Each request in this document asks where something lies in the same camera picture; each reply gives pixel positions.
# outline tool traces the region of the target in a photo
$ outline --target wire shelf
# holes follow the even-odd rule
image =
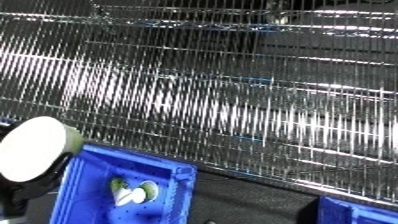
[[[7,1],[0,116],[397,207],[395,2]]]

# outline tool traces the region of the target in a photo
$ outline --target blue plastic bin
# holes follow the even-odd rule
[[[398,213],[322,197],[318,224],[398,224]]]
[[[115,176],[132,187],[151,180],[158,184],[159,196],[153,202],[116,207],[109,186]],[[65,172],[50,223],[186,223],[195,178],[191,165],[86,145]]]

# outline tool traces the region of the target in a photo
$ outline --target white cap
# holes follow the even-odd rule
[[[133,201],[136,204],[144,203],[146,200],[146,192],[144,189],[140,187],[134,189],[131,195],[132,195],[132,197],[130,197],[131,201]]]
[[[15,182],[32,180],[62,154],[67,143],[65,126],[51,117],[22,123],[0,143],[0,173]]]

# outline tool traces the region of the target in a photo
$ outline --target metal grid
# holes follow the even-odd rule
[[[395,2],[13,2],[0,116],[398,205]]]

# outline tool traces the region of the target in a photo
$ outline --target white object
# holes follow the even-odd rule
[[[133,190],[131,201],[136,204],[142,204],[145,202],[146,196],[145,190],[139,187]]]
[[[51,117],[25,121],[0,143],[0,173],[14,182],[43,174],[64,152],[78,154],[83,137]]]
[[[13,219],[1,220],[0,224],[29,224],[26,217],[18,217]]]
[[[113,197],[116,206],[123,206],[130,202],[141,204],[146,199],[146,193],[142,188],[136,188],[134,190],[121,188],[113,192]]]

